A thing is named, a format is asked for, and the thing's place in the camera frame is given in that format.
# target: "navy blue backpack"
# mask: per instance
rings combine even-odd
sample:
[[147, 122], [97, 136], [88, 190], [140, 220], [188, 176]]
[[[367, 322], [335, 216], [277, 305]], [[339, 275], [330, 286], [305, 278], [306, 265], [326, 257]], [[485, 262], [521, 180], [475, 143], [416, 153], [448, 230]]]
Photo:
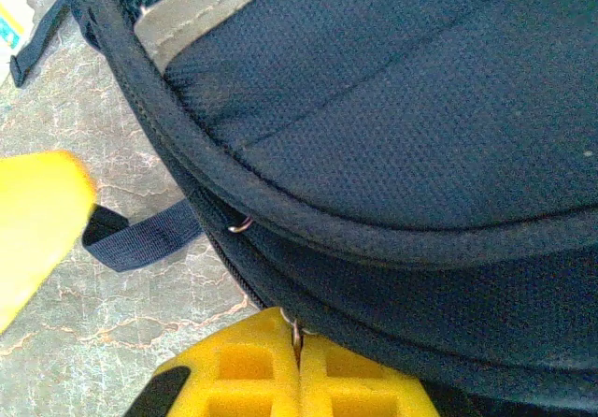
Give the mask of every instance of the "navy blue backpack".
[[59, 0], [260, 307], [422, 379], [443, 416], [598, 415], [598, 0]]

